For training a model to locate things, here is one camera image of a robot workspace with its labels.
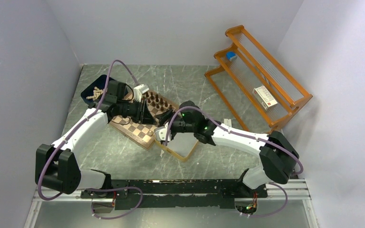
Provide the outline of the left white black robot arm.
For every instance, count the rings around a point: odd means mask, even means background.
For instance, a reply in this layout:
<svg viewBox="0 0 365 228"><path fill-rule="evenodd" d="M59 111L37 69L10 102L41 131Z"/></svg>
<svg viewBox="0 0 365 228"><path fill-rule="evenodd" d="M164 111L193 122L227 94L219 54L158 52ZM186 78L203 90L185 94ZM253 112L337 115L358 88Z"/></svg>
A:
<svg viewBox="0 0 365 228"><path fill-rule="evenodd" d="M110 174L80 169L78 154L91 137L116 116L129 118L137 124L156 124L144 100L149 87L137 85L132 89L133 98L125 100L126 86L110 80L103 93L89 104L83 117L67 133L52 144L41 144L37 148L35 181L39 191L46 187L60 194L71 194L75 190L93 189L102 198L112 193Z"/></svg>

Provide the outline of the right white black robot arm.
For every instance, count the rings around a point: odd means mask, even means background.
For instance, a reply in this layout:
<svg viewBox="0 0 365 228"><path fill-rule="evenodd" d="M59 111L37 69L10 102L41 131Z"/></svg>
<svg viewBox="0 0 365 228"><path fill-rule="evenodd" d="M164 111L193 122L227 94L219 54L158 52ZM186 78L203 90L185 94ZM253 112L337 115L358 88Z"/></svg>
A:
<svg viewBox="0 0 365 228"><path fill-rule="evenodd" d="M154 131L156 140L164 145L179 133L192 133L203 144L226 146L256 156L258 165L244 171L237 185L239 194L244 197L269 182L287 184L295 173L295 166L302 166L299 154L281 132L252 133L229 127L212 119L192 101L172 111L166 122Z"/></svg>

